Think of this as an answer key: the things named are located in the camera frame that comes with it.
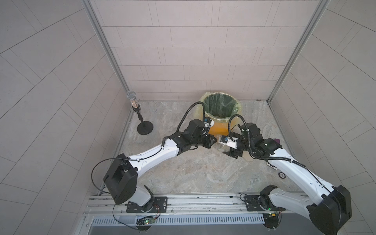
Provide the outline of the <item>cream jar lid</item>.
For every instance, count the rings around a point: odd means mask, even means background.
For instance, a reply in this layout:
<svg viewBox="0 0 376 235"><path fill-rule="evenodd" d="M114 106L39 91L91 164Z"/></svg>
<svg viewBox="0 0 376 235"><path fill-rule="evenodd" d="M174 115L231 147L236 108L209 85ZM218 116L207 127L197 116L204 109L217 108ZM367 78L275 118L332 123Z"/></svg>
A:
<svg viewBox="0 0 376 235"><path fill-rule="evenodd" d="M255 160L254 157L252 157L248 151L244 151L243 154L242 154L242 158L247 161L247 162L252 162Z"/></svg>

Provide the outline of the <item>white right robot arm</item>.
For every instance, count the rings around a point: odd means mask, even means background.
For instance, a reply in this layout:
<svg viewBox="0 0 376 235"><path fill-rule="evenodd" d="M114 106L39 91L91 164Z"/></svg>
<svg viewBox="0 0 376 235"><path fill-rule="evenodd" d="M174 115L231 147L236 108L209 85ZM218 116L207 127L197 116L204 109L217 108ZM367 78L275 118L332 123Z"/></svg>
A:
<svg viewBox="0 0 376 235"><path fill-rule="evenodd" d="M248 152L253 159L270 163L281 170L305 193L299 196L269 185L259 193L259 204L265 211L284 208L309 219L325 235L336 235L352 217L351 194L343 185L334 186L293 158L274 139L264 139L254 123L240 126L241 133L231 131L221 137L229 146L227 155L237 158Z"/></svg>

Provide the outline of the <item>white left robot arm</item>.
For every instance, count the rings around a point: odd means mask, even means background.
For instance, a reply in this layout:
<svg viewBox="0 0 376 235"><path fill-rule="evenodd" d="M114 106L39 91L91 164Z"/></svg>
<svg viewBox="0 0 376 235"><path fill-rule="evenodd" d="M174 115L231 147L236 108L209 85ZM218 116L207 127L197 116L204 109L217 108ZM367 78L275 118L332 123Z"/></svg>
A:
<svg viewBox="0 0 376 235"><path fill-rule="evenodd" d="M183 132L180 127L189 111L197 105L203 108L202 119L193 119ZM116 205L130 201L142 207L153 203L153 196L147 187L137 185L138 178L158 164L181 155L184 152L195 150L202 146L210 149L217 139L209 133L214 121L205 116L205 105L201 101L195 102L185 112L179 122L177 130L170 136L163 138L162 143L141 154L126 157L120 154L112 161L103 182Z"/></svg>

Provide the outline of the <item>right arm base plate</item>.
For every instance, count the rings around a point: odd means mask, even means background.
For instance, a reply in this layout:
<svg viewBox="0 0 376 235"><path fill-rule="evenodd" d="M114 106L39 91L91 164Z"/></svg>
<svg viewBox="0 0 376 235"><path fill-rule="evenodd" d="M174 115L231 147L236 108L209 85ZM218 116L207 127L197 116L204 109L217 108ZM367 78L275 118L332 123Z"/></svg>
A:
<svg viewBox="0 0 376 235"><path fill-rule="evenodd" d="M259 195L248 195L242 193L240 195L240 200L245 203L248 212L283 212L286 210L285 208L275 207L271 204L268 204L267 206L263 205L260 201Z"/></svg>

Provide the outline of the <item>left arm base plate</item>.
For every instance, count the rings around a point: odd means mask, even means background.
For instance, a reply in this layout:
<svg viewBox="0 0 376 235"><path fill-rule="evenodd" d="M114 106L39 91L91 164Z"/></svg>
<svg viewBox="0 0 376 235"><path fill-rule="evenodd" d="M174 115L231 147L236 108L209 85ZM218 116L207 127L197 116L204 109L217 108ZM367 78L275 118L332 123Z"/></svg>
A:
<svg viewBox="0 0 376 235"><path fill-rule="evenodd" d="M127 205L127 213L165 213L167 208L168 197L157 196L150 199L144 206L129 202Z"/></svg>

